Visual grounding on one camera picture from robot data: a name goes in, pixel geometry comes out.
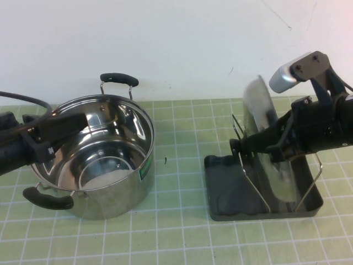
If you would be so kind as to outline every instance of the stainless steel pot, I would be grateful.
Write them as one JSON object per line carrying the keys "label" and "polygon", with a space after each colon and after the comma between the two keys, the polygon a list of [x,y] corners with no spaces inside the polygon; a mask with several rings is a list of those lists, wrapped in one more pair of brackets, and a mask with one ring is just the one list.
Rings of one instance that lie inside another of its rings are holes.
{"label": "stainless steel pot", "polygon": [[[23,195],[35,205],[108,219],[132,209],[151,189],[155,132],[148,114],[132,100],[131,88],[138,80],[119,73],[100,79],[102,94],[53,110],[52,115],[85,113],[89,126],[65,142],[53,160],[32,165],[40,182]],[[130,99],[104,94],[104,82],[128,84]],[[40,193],[40,187],[57,196]]]}

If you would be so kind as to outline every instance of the black pot handle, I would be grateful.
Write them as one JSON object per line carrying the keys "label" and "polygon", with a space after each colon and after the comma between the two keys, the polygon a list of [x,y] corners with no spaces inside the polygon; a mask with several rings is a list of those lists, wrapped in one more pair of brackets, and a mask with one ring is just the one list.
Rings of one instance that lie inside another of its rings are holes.
{"label": "black pot handle", "polygon": [[128,76],[124,73],[102,73],[100,75],[100,80],[105,83],[113,82],[127,84],[130,87],[138,86],[138,80],[136,78]]}
{"label": "black pot handle", "polygon": [[36,187],[24,189],[22,195],[34,205],[49,210],[68,210],[73,207],[73,199],[70,195],[57,198],[40,193]]}

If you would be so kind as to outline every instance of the cable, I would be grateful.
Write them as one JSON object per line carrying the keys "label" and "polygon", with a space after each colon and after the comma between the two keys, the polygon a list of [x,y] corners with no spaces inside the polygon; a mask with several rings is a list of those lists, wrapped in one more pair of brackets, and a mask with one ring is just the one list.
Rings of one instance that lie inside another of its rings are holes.
{"label": "cable", "polygon": [[343,84],[346,88],[348,88],[350,91],[353,92],[353,88],[352,88],[349,84],[347,84],[346,82],[344,82],[344,81],[342,80],[342,78],[340,78],[340,77],[336,74],[336,72],[335,72],[335,70],[333,70],[333,68],[331,68],[331,70],[332,70],[333,73],[336,75],[336,77],[342,82],[342,84]]}
{"label": "cable", "polygon": [[19,94],[14,94],[14,93],[3,92],[3,91],[0,91],[0,97],[19,99],[19,100],[31,102],[31,103],[34,103],[34,104],[37,104],[37,105],[40,105],[40,106],[46,108],[46,112],[44,113],[44,115],[42,115],[38,119],[30,121],[29,123],[26,123],[26,124],[18,126],[18,127],[10,128],[5,131],[0,131],[0,137],[9,137],[12,134],[19,134],[22,131],[25,131],[25,130],[28,130],[30,128],[37,126],[40,122],[46,120],[47,118],[49,118],[51,116],[51,112],[52,112],[51,106],[49,105],[49,103],[46,103],[40,99],[31,98],[31,97],[27,97],[27,96],[23,96],[23,95],[19,95]]}

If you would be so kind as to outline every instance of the white wall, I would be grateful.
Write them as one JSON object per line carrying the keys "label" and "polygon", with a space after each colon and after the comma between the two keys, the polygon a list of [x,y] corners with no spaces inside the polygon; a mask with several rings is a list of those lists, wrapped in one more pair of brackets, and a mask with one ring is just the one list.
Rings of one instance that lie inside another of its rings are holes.
{"label": "white wall", "polygon": [[[122,72],[140,80],[136,100],[241,97],[256,75],[268,82],[314,50],[353,84],[352,10],[350,0],[2,0],[0,90],[61,103]],[[285,95],[309,93],[308,83]]]}

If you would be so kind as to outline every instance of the grid mat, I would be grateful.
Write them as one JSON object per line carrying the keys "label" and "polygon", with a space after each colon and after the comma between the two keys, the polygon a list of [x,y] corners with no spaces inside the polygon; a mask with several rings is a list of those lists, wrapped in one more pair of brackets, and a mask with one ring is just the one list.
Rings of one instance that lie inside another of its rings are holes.
{"label": "grid mat", "polygon": [[[279,115],[296,98],[274,98]],[[89,221],[33,206],[28,167],[0,176],[0,264],[353,264],[353,149],[321,152],[314,218],[215,222],[208,214],[204,157],[229,155],[240,99],[142,102],[154,120],[155,185],[117,218]],[[21,117],[35,106],[2,107]],[[313,174],[318,165],[308,162]]]}

